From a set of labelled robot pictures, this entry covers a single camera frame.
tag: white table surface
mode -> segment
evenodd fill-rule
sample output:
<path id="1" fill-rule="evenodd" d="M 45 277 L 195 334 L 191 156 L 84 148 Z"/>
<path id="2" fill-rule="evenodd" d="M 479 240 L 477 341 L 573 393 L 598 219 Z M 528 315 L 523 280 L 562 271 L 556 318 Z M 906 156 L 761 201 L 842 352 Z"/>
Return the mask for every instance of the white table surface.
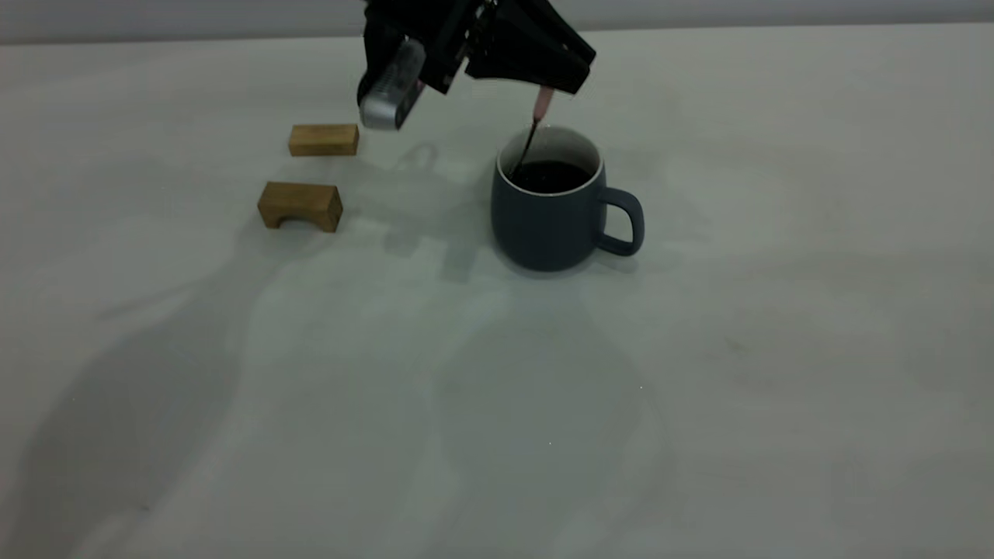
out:
<path id="1" fill-rule="evenodd" d="M 487 219 L 533 87 L 292 159 L 359 39 L 0 49 L 0 556 L 990 557 L 994 26 L 588 38 L 550 122 L 647 238 L 551 278 Z"/>

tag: dark blue mug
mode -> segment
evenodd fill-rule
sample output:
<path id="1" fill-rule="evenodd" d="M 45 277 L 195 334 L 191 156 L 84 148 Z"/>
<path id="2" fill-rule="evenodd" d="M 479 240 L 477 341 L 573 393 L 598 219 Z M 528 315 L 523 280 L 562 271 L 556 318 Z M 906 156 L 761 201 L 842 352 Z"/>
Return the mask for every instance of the dark blue mug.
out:
<path id="1" fill-rule="evenodd" d="M 533 192 L 509 178 L 518 165 L 526 130 L 497 155 L 490 221 L 497 245 L 512 261 L 537 272 L 558 272 L 586 260 L 595 249 L 633 256 L 645 239 L 642 205 L 633 195 L 607 187 L 600 152 L 583 135 L 559 126 L 535 133 L 525 163 L 555 161 L 578 167 L 589 179 L 553 194 Z M 631 242 L 604 233 L 607 206 L 617 206 L 631 220 Z"/>

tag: dark liquid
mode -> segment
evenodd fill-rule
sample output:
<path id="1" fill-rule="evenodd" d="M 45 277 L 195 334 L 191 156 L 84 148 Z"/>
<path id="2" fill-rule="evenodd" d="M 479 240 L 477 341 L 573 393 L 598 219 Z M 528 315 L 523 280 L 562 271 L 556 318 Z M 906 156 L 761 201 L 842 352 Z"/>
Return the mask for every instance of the dark liquid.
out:
<path id="1" fill-rule="evenodd" d="M 514 184 L 536 194 L 559 194 L 590 180 L 590 173 L 562 161 L 525 163 L 514 174 Z"/>

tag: gray wall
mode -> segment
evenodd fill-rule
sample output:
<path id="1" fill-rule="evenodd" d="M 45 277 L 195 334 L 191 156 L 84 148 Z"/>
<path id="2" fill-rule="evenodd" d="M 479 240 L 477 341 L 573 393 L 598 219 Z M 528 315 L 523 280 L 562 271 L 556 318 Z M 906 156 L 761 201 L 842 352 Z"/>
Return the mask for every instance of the gray wall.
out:
<path id="1" fill-rule="evenodd" d="M 558 0 L 582 29 L 994 20 L 994 0 Z M 359 0 L 0 0 L 0 42 L 357 34 Z"/>

